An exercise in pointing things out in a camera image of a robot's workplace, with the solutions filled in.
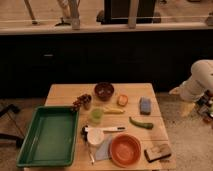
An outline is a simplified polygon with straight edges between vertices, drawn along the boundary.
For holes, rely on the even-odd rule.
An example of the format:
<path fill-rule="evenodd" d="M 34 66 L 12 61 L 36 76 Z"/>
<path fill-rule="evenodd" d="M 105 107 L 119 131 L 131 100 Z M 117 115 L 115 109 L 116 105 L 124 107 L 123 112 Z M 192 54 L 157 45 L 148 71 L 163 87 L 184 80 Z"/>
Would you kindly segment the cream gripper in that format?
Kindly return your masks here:
<path fill-rule="evenodd" d="M 175 87 L 169 91 L 170 95 L 180 95 L 180 91 L 178 87 Z M 190 114 L 190 112 L 194 109 L 195 104 L 191 102 L 186 102 L 183 100 L 180 100 L 180 116 L 186 117 Z"/>

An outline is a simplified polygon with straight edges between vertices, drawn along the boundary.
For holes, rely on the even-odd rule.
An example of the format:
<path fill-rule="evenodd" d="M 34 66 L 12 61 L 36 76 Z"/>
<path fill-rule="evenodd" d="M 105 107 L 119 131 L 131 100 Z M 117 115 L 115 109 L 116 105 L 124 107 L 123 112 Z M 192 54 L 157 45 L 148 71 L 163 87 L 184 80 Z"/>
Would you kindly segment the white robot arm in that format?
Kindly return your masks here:
<path fill-rule="evenodd" d="M 197 110 L 213 118 L 213 60 L 198 60 L 191 66 L 190 77 L 169 91 Z"/>

